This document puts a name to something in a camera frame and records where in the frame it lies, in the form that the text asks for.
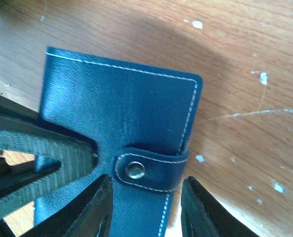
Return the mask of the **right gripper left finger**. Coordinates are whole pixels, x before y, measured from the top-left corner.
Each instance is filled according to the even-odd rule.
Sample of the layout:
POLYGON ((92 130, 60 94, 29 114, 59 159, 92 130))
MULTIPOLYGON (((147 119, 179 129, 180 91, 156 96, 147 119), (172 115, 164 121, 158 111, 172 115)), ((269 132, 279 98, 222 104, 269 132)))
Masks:
POLYGON ((103 174, 59 212, 24 237, 108 237, 113 211, 111 177, 103 174))

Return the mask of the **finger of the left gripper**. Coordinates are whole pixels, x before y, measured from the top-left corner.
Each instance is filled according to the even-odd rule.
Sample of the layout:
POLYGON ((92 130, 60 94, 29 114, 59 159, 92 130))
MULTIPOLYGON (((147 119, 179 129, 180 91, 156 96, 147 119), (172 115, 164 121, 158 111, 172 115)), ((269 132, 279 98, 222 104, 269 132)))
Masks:
POLYGON ((42 172, 34 162, 9 165, 0 155, 0 219, 93 170, 92 146, 37 125, 37 113, 0 95, 0 152, 57 161, 42 172))

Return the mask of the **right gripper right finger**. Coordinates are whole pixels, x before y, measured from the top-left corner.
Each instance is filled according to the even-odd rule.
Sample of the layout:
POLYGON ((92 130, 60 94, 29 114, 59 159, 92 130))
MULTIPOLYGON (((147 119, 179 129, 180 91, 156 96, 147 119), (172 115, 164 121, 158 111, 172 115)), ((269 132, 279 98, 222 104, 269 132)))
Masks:
POLYGON ((256 237, 194 177, 183 181, 181 224, 184 237, 256 237))

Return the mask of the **blue leather card holder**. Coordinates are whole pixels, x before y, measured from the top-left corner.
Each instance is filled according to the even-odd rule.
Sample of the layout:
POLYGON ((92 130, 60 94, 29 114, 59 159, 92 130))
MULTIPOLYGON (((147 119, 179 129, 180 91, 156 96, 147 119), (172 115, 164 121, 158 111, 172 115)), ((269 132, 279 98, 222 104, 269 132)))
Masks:
POLYGON ((199 75, 49 47, 39 122, 94 144, 87 176, 35 201, 35 224, 112 177, 112 237, 165 235, 203 81, 199 75))

